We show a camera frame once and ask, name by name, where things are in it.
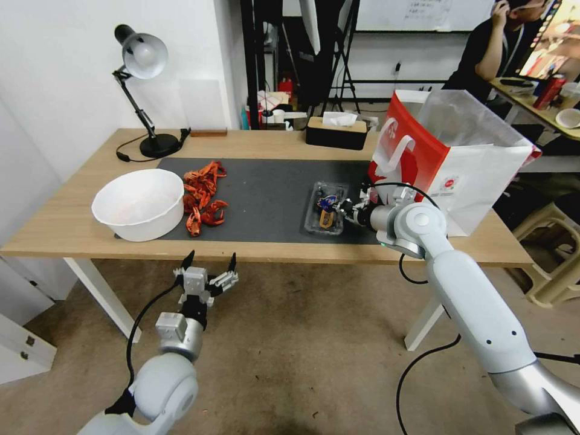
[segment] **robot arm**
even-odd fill
[[[337,207],[358,225],[377,232],[385,246],[425,259],[429,283],[494,385],[516,407],[558,414],[580,433],[580,389],[550,373],[536,358],[520,322],[478,264],[446,238],[443,213],[431,204]]]
[[[202,268],[175,271],[184,293],[180,312],[162,312],[155,324],[161,339],[161,355],[143,364],[135,381],[115,405],[94,416],[80,435],[162,435],[183,417],[198,394],[193,363],[199,357],[202,334],[207,325],[207,308],[214,298],[238,281],[236,255],[230,267],[218,277],[209,277]],[[137,410],[151,423],[139,424],[132,418]]]

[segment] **hand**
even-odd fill
[[[504,28],[508,20],[509,3],[507,0],[498,1],[491,13],[491,21],[494,27]]]

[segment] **bag handle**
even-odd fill
[[[382,173],[388,173],[394,171],[397,168],[401,160],[401,156],[406,148],[413,150],[415,148],[415,140],[409,136],[405,135],[401,138],[391,157],[387,154],[387,146],[391,139],[395,138],[395,131],[399,126],[398,121],[395,118],[389,118],[385,122],[379,134],[379,143],[373,154],[373,160],[377,164],[378,168]]]

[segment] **desk lamp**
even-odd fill
[[[173,154],[181,148],[177,137],[169,134],[156,134],[155,125],[145,111],[137,106],[125,85],[125,81],[131,77],[152,79],[161,74],[167,63],[167,47],[161,39],[147,33],[135,33],[126,24],[120,24],[116,27],[115,38],[122,46],[123,66],[114,71],[113,76],[121,85],[121,89],[148,133],[148,137],[139,146],[141,154],[151,158]]]

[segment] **person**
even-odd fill
[[[469,35],[459,67],[443,89],[466,89],[482,103],[496,77],[510,77],[542,26],[549,0],[500,0]]]

